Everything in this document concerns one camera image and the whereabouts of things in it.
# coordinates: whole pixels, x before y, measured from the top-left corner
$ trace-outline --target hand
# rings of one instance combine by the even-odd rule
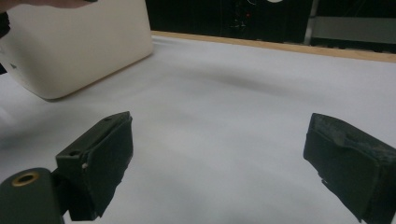
[[[0,0],[0,13],[17,5],[28,4],[32,6],[50,6],[63,8],[84,7],[90,4],[84,0]]]
[[[90,4],[83,0],[20,0],[22,4],[32,6],[50,6],[50,7],[63,7],[63,8],[76,8],[84,7]]]

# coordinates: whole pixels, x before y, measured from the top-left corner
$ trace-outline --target dark background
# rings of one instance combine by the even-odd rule
[[[152,30],[304,43],[313,0],[146,0]],[[396,18],[396,0],[319,0],[316,16]],[[312,39],[311,45],[394,52],[395,45]]]

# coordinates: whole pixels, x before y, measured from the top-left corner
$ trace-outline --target white table surface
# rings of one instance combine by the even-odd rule
[[[396,63],[153,41],[146,60],[56,103],[0,76],[0,180],[54,170],[58,152],[129,110],[134,157],[93,223],[358,223],[303,159],[305,134],[316,112],[395,147]]]

